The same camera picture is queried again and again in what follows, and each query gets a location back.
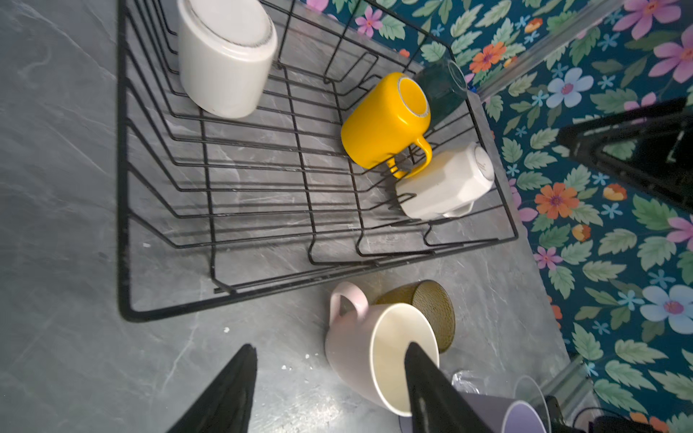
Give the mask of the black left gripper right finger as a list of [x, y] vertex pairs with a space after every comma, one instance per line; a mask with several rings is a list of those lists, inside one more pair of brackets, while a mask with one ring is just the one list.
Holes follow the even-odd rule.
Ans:
[[404, 357], [413, 432], [491, 432], [418, 343]]

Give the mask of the white mug pink handle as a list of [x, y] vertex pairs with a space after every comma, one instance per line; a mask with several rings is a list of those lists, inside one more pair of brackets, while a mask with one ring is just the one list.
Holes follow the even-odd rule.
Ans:
[[355, 392], [401, 417], [411, 416], [404, 364], [411, 343], [440, 364], [434, 331], [420, 310], [406, 303], [371, 306], [348, 281], [333, 290], [325, 342], [331, 368]]

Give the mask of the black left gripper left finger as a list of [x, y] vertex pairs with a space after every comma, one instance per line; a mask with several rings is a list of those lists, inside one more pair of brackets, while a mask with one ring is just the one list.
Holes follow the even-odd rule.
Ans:
[[169, 432], [247, 432], [257, 363], [256, 348], [244, 344]]

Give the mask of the cream faceted mug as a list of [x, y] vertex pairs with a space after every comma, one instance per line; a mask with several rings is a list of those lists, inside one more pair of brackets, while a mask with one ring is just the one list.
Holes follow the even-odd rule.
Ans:
[[419, 174], [396, 184], [400, 207], [408, 218], [431, 221], [461, 218], [494, 186], [494, 167], [479, 143], [434, 156]]

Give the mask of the yellow mug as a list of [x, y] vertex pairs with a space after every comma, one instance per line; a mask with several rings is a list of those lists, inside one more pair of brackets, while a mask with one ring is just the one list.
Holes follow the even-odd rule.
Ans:
[[[431, 126], [431, 107], [420, 85], [411, 77], [393, 72], [372, 88], [341, 127], [341, 142], [348, 157], [371, 170], [386, 163], [397, 179], [412, 177], [432, 161], [431, 145], [424, 134]], [[425, 154], [411, 171], [400, 170], [395, 157], [410, 145]]]

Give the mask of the dark green mug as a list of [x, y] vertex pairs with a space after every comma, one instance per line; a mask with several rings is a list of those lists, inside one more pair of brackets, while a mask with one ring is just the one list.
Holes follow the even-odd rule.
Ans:
[[422, 88], [431, 109], [430, 129], [454, 113], [467, 100], [467, 83], [451, 60], [431, 63], [414, 80]]

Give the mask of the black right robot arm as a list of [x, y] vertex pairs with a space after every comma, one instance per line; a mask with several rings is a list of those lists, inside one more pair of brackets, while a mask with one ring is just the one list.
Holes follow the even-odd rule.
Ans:
[[685, 97], [559, 130], [568, 157], [692, 211], [692, 107]]

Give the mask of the white mug red inside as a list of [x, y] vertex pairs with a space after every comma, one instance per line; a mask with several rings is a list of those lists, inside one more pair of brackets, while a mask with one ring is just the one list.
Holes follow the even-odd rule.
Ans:
[[200, 108], [226, 119], [258, 107], [278, 47], [273, 20], [256, 0], [180, 0], [180, 81]]

